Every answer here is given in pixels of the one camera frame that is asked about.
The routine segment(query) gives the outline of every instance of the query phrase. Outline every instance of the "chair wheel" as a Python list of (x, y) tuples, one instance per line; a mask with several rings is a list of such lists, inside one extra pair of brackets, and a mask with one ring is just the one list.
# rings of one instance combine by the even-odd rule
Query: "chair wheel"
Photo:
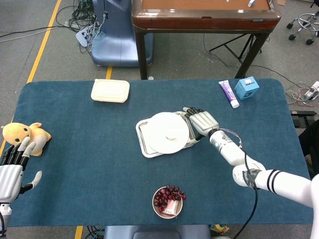
[(293, 27), (293, 24), (292, 23), (289, 23), (288, 25), (287, 25), (287, 28), (288, 29), (291, 29)]
[(290, 41), (293, 41), (295, 38), (296, 38), (296, 36), (293, 35), (293, 34), (291, 34), (288, 39), (289, 39)]
[(311, 45), (311, 44), (313, 44), (314, 43), (314, 41), (312, 40), (312, 39), (308, 39), (307, 41), (306, 41), (306, 44), (307, 45)]

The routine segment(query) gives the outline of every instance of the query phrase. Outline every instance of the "brown table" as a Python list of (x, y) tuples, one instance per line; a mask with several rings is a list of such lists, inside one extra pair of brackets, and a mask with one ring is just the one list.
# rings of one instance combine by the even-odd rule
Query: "brown table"
[(141, 79), (148, 77), (144, 35), (147, 33), (253, 34), (256, 39), (235, 78), (244, 78), (281, 18), (275, 0), (132, 0)]

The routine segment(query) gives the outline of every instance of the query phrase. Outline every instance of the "small bowl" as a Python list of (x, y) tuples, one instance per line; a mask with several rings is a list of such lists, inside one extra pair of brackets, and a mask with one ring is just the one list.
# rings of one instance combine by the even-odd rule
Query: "small bowl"
[(159, 189), (157, 189), (157, 191), (154, 193), (153, 195), (153, 199), (152, 199), (152, 206), (153, 206), (153, 209), (155, 211), (155, 213), (157, 215), (159, 215), (161, 218), (164, 218), (164, 219), (172, 219), (172, 218), (175, 218), (181, 211), (182, 207), (183, 207), (183, 199), (181, 199), (179, 202), (178, 202), (178, 206), (177, 206), (177, 210), (176, 210), (176, 215), (168, 215), (168, 214), (165, 214), (165, 213), (160, 213), (159, 212), (159, 208), (158, 207), (155, 207), (154, 206), (154, 202), (156, 201), (155, 199), (155, 196), (156, 196), (156, 193), (160, 192), (161, 189), (163, 188), (166, 188), (166, 187), (161, 187)]

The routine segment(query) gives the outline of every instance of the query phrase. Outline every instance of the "metal tray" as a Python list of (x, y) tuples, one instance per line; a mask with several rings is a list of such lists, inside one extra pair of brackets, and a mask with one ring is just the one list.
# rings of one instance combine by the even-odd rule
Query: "metal tray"
[[(194, 131), (193, 131), (192, 127), (191, 127), (191, 123), (185, 117), (185, 114), (186, 114), (185, 112), (177, 111), (177, 112), (174, 112), (174, 113), (179, 115), (179, 116), (181, 116), (183, 118), (183, 120), (187, 123), (188, 129), (189, 129), (189, 138), (188, 138), (187, 144), (185, 145), (184, 148), (189, 148), (189, 147), (191, 147), (191, 146), (193, 146), (194, 144), (197, 143), (197, 141), (195, 140)], [(143, 132), (145, 130), (145, 125), (147, 125), (149, 120), (150, 119), (144, 119), (144, 120), (141, 120), (140, 122), (138, 122), (136, 124), (136, 132), (138, 134), (138, 138), (139, 138), (142, 154), (146, 158), (153, 158), (153, 157), (162, 155), (162, 153), (154, 151), (144, 140)]]

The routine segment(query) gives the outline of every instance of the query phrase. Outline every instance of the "black stripe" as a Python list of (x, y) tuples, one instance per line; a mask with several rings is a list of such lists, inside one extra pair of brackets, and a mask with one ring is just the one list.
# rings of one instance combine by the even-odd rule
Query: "black stripe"
[(270, 177), (271, 177), (271, 175), (273, 175), (274, 172), (276, 172), (276, 169), (273, 169), (273, 171), (269, 174), (268, 179), (267, 179), (267, 188), (268, 188), (269, 192), (271, 192), (270, 186), (269, 186)]
[(277, 194), (277, 193), (275, 192), (274, 182), (275, 182), (275, 178), (277, 177), (277, 175), (278, 175), (279, 173), (281, 173), (281, 171), (278, 171), (278, 172), (274, 175), (273, 180), (272, 180), (272, 182), (271, 182), (271, 188), (273, 189), (273, 192), (274, 192), (275, 194)]

